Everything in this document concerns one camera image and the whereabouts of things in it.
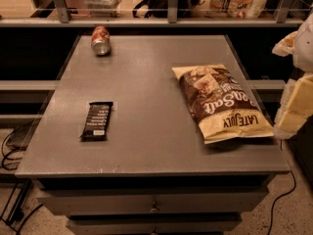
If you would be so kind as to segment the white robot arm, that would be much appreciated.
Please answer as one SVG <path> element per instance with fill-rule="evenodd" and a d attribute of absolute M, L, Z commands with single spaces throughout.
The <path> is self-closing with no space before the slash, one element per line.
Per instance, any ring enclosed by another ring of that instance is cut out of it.
<path fill-rule="evenodd" d="M 313 15 L 277 43 L 272 53 L 282 57 L 292 55 L 295 67 L 274 120 L 275 136 L 290 139 L 313 116 Z"/>

